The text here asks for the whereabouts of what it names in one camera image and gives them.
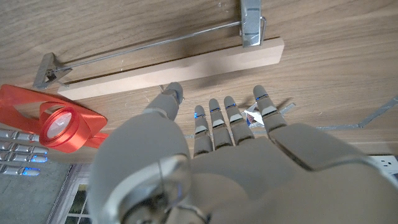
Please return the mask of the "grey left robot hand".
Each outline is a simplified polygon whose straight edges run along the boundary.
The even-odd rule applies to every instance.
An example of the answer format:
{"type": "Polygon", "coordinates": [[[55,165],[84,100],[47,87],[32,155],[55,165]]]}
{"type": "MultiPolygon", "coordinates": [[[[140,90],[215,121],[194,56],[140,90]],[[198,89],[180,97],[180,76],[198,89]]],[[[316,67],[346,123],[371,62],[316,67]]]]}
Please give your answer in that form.
{"type": "Polygon", "coordinates": [[[189,150],[171,83],[115,129],[91,166],[95,223],[396,223],[397,179],[355,147],[306,124],[287,124],[264,87],[256,138],[227,96],[195,108],[189,150]]]}

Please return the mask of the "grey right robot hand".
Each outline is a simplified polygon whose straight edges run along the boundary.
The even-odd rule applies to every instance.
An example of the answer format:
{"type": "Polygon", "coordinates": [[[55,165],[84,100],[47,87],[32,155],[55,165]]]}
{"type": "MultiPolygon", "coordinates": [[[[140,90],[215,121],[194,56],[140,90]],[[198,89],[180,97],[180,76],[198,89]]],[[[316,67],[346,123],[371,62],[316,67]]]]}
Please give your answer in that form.
{"type": "Polygon", "coordinates": [[[46,163],[48,161],[47,148],[23,144],[20,141],[38,143],[39,136],[1,128],[1,174],[38,176],[39,168],[7,164],[7,162],[46,163]]]}

